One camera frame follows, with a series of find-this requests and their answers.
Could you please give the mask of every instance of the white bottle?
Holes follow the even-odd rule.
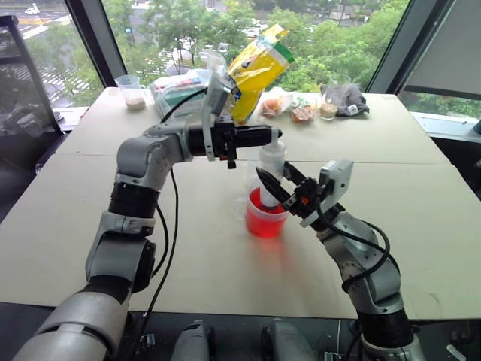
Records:
[[[271,173],[278,181],[283,179],[284,162],[286,160],[286,145],[277,140],[277,133],[271,143],[262,146],[259,152],[261,168]],[[276,207],[279,202],[261,184],[261,203],[266,208]]]

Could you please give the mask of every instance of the red liquid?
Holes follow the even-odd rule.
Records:
[[[261,211],[265,213],[271,214],[280,214],[283,213],[283,207],[278,204],[274,208],[266,208],[261,203],[261,189],[255,188],[249,195],[250,201]],[[249,206],[247,206],[246,212],[246,225],[249,232],[257,237],[262,238],[270,238],[270,237],[277,237],[280,234],[281,229],[283,228],[283,224],[286,222],[286,218],[282,218],[280,220],[266,220],[264,218],[259,218],[257,214],[255,214]]]

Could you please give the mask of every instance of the plastic cup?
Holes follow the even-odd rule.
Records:
[[[127,108],[139,111],[145,108],[145,86],[136,75],[122,75],[115,80],[120,92],[126,101]]]
[[[247,229],[260,238],[277,237],[282,232],[288,213],[283,210],[281,205],[277,205],[275,208],[263,207],[260,188],[255,188],[247,199]]]

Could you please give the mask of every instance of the snack bag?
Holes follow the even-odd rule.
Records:
[[[229,66],[228,81],[234,96],[231,113],[236,123],[248,121],[264,88],[294,62],[289,49],[279,42],[288,32],[279,24],[271,26]]]

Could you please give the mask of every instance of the white table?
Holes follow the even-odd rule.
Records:
[[[327,162],[352,159],[356,162],[449,164],[401,102],[392,95],[366,94],[369,114],[353,119],[314,120],[294,125],[283,115],[268,120],[259,107],[249,124],[258,122],[284,131],[287,159]],[[115,156],[127,138],[139,136],[159,122],[152,104],[139,112],[128,112],[117,88],[107,88],[83,116],[59,154]],[[239,159],[257,159],[257,149],[238,151]]]
[[[322,165],[294,164],[312,176]],[[115,168],[114,156],[49,160],[0,225],[0,301],[58,305],[83,287]],[[154,311],[355,317],[337,267],[300,219],[289,217],[274,240],[246,231],[234,206],[246,195],[245,167],[198,159],[174,170],[178,248]],[[173,229],[170,178],[160,202]],[[342,203],[388,233],[411,318],[481,315],[481,204],[452,165],[355,164]],[[159,224],[152,240],[161,253]],[[132,309],[147,308],[158,281],[133,296]]]

